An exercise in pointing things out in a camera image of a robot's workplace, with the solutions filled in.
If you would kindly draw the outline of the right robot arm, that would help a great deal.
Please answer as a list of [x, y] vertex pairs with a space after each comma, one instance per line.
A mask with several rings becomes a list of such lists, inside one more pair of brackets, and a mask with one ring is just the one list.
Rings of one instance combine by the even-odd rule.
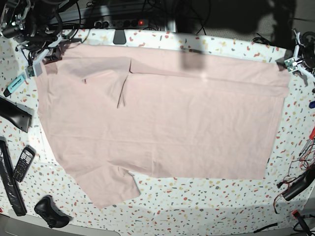
[[0, 36], [14, 39], [29, 65], [38, 63], [58, 46], [63, 38], [59, 15], [62, 0], [2, 0], [0, 2]]

